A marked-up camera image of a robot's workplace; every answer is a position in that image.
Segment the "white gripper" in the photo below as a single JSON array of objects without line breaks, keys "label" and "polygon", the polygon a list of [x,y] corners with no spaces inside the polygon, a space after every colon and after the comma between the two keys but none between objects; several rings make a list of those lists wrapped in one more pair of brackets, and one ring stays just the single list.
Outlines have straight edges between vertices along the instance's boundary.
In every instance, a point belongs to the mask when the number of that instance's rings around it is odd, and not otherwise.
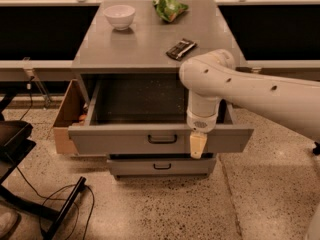
[{"label": "white gripper", "polygon": [[201,117],[187,110],[187,124],[193,130],[190,134],[190,154],[194,159],[200,159],[207,143],[207,135],[216,126],[217,115]]}]

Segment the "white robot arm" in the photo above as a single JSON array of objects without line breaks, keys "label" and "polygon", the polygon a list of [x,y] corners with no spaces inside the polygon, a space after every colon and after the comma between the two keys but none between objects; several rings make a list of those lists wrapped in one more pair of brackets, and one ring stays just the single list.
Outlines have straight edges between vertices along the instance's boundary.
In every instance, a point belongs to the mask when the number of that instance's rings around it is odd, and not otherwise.
[{"label": "white robot arm", "polygon": [[319,240],[318,82],[238,72],[226,50],[186,60],[179,77],[192,123],[211,125],[224,99],[255,129],[244,153],[219,158],[239,240]]}]

